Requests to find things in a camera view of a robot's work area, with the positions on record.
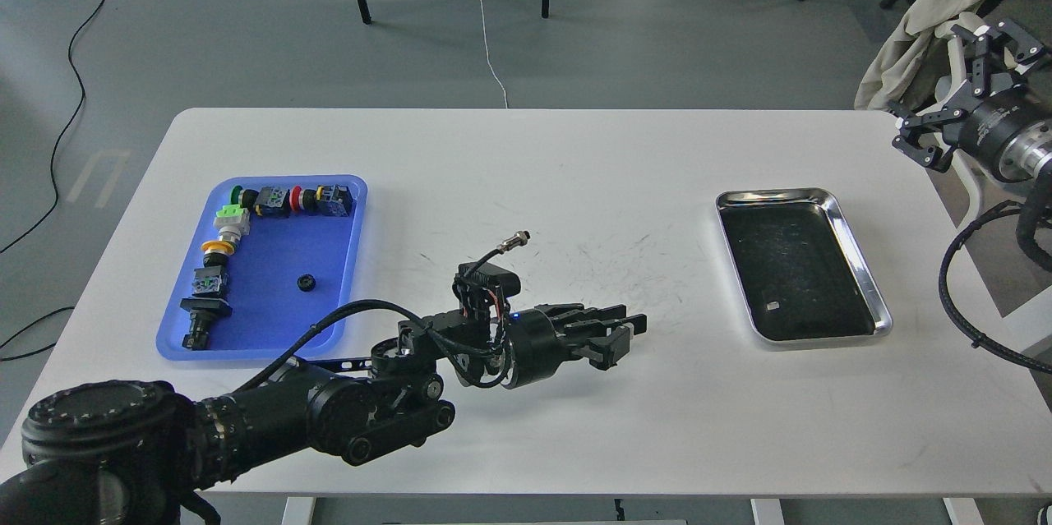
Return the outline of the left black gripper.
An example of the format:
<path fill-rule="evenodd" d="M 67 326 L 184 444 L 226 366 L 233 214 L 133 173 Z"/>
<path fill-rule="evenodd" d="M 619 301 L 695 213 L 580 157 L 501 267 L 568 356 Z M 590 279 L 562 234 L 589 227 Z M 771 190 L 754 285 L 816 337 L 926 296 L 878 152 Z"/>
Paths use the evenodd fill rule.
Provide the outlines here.
<path fill-rule="evenodd" d="M 503 387 L 548 379 L 560 364 L 578 359 L 608 371 L 629 352 L 634 336 L 646 334 L 647 323 L 646 315 L 628 315 L 624 305 L 535 306 L 514 312 L 506 330 L 512 368 Z"/>

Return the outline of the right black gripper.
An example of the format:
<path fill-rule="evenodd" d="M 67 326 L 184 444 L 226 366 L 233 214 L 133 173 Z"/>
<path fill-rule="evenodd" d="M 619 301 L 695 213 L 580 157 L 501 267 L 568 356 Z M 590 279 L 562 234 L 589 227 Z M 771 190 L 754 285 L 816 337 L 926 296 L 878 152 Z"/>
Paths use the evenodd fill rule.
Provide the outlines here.
<path fill-rule="evenodd" d="M 937 102 L 954 97 L 985 99 L 966 117 L 962 107 L 919 114 L 895 99 L 887 107 L 898 119 L 891 146 L 917 165 L 946 173 L 957 152 L 958 138 L 949 147 L 924 145 L 923 136 L 939 135 L 952 126 L 962 129 L 962 150 L 980 163 L 997 181 L 1026 181 L 1050 161 L 1050 106 L 1021 86 L 1031 72 L 1050 65 L 1050 47 L 1010 17 L 993 25 L 980 17 L 958 17 L 937 27 L 946 39 L 950 73 L 937 82 Z"/>

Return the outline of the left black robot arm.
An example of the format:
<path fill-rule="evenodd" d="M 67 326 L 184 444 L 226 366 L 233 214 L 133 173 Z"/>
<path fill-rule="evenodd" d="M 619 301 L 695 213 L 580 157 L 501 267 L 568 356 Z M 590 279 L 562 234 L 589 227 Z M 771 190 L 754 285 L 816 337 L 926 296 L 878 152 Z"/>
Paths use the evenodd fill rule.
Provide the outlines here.
<path fill-rule="evenodd" d="M 23 472 L 2 484 L 4 524 L 177 524 L 182 510 L 206 524 L 220 514 L 200 491 L 255 467 L 312 448 L 361 466 L 448 429 L 437 360 L 459 378 L 470 361 L 500 364 L 492 385 L 515 388 L 549 378 L 560 364 L 616 366 L 643 312 L 623 306 L 542 305 L 512 312 L 497 303 L 495 343 L 486 337 L 489 305 L 420 318 L 390 302 L 360 300 L 323 316 L 260 373 L 232 393 L 194 402 L 165 380 L 106 380 L 50 393 L 31 405 L 21 428 Z M 398 337 L 369 357 L 308 362 L 301 346 L 357 312 L 399 312 Z"/>

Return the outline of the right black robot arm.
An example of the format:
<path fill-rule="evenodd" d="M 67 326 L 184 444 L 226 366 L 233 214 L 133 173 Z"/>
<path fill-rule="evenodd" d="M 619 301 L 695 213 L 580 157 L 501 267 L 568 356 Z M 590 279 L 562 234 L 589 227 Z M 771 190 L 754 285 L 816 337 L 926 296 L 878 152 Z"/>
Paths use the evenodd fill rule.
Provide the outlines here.
<path fill-rule="evenodd" d="M 1050 49 L 1009 17 L 963 12 L 935 31 L 949 70 L 931 105 L 890 102 L 895 150 L 932 173 L 954 170 L 968 211 L 943 255 L 937 296 L 971 345 L 1033 373 L 1049 373 L 1031 345 L 1002 344 L 973 325 L 949 289 L 959 251 L 976 253 L 1002 312 L 1050 288 Z"/>

